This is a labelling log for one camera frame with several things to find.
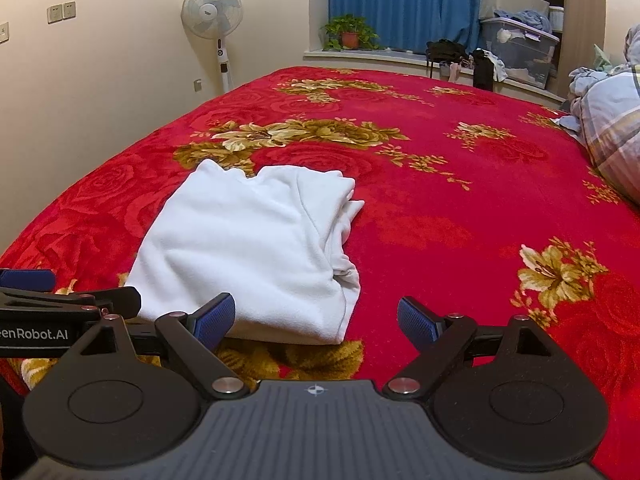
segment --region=power socket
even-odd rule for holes
[[[9,22],[0,23],[0,43],[9,41]]]
[[[62,20],[62,4],[54,5],[47,9],[47,22],[55,23]]]
[[[76,16],[76,3],[75,2],[67,2],[62,6],[62,17],[65,20],[69,18],[74,18]]]

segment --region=fan grille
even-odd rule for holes
[[[216,7],[218,15],[215,19],[203,19],[200,9],[205,4]],[[242,0],[184,0],[181,17],[184,26],[196,36],[207,40],[227,36],[242,21]]]

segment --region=bed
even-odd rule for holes
[[[247,381],[382,384],[415,357],[396,325],[401,296],[482,324],[528,314],[609,403],[596,466],[614,480],[636,478],[640,216],[552,123],[558,116],[426,77],[279,70],[203,104],[78,181],[0,266],[52,269],[61,294],[112,288],[126,280],[164,202],[202,160],[248,175],[281,164],[341,170],[356,180],[354,198],[366,201],[346,245],[362,284],[347,341],[306,348],[226,340],[218,356]],[[292,128],[301,135],[282,134]],[[23,390],[22,380],[33,386],[49,366],[11,365],[3,374]]]

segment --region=potted plant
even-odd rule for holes
[[[375,39],[378,38],[376,31],[367,25],[366,20],[361,16],[353,14],[336,16],[324,26],[324,30],[327,33],[325,50],[352,50],[356,48],[374,50],[379,48],[375,43]]]

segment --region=brown wardrobe panel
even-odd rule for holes
[[[564,31],[558,66],[558,95],[569,91],[569,72],[591,67],[593,45],[604,47],[607,0],[564,0]]]

